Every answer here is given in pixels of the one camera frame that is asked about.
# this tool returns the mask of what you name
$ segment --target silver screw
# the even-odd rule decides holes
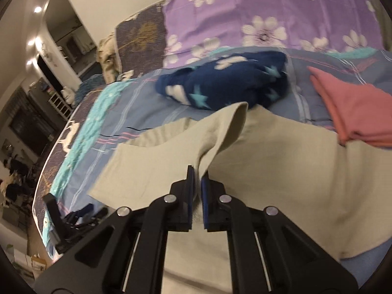
[[[229,196],[228,194],[222,194],[219,197],[219,201],[222,203],[229,203],[231,201],[231,196]]]
[[[276,216],[279,213],[279,210],[275,207],[267,207],[267,209],[265,209],[265,213],[269,216]]]
[[[167,203],[173,203],[177,200],[177,197],[174,194],[167,194],[163,200],[165,200]]]
[[[117,209],[117,215],[120,217],[126,217],[130,212],[130,209],[127,207],[121,207]]]

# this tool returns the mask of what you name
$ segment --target beige cloth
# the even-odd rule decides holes
[[[215,155],[236,141],[247,108],[237,103],[200,122],[184,118],[157,132],[148,130],[132,144],[119,144],[89,195],[112,208],[149,206],[169,193],[173,182],[186,178],[188,165],[205,173]]]
[[[361,141],[344,148],[334,132],[260,106],[248,111],[241,135],[223,150],[242,125],[244,114],[228,118],[234,106],[120,145],[90,195],[112,207],[144,207],[184,179],[188,164],[201,176],[221,151],[208,167],[211,179],[249,207],[277,206],[334,258],[360,254],[391,237],[392,151]],[[222,141],[225,132],[231,135]],[[231,291],[226,237],[202,229],[199,208],[191,232],[169,234],[163,293]]]
[[[116,55],[116,39],[114,33],[99,41],[97,62],[102,66],[102,74],[106,84],[116,81],[120,65]]]

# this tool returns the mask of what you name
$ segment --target pillow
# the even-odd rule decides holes
[[[166,28],[158,2],[121,22],[115,31],[120,73],[133,70],[133,77],[162,67]]]

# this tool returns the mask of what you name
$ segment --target white ceiling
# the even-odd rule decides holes
[[[45,12],[46,25],[49,31],[75,16],[76,13],[68,0],[49,0]]]

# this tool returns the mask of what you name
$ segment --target purple floral blanket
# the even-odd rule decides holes
[[[166,0],[163,13],[165,68],[190,64],[222,47],[383,48],[369,0]]]

